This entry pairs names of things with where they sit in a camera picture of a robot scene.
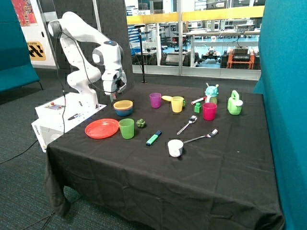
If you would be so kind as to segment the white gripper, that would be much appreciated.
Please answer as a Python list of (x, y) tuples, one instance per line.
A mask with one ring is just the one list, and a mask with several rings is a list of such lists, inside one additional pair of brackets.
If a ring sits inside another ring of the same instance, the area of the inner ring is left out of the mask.
[(105, 94), (110, 95), (110, 101), (117, 99), (117, 92), (122, 93), (127, 87), (127, 78), (123, 69), (105, 70), (102, 75)]

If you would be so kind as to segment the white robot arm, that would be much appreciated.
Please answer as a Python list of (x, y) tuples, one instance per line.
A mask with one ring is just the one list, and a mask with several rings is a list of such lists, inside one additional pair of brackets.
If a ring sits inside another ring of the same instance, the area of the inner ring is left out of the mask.
[[(48, 31), (52, 37), (59, 39), (69, 64), (77, 68), (77, 71), (67, 76), (67, 81), (78, 91), (82, 106), (89, 109), (99, 107), (96, 91), (89, 87), (89, 84), (99, 79), (103, 81), (106, 95), (121, 93), (126, 89), (127, 78), (122, 67), (123, 50), (117, 42), (70, 11), (64, 13), (61, 19), (50, 21)], [(95, 66), (86, 60), (80, 42), (98, 44), (92, 51)]]

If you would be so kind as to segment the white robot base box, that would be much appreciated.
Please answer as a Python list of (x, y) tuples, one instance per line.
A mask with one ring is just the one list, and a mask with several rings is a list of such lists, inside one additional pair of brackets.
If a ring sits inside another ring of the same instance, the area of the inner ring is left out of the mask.
[(43, 152), (48, 144), (106, 107), (70, 92), (35, 108), (38, 119), (32, 123), (33, 131)]

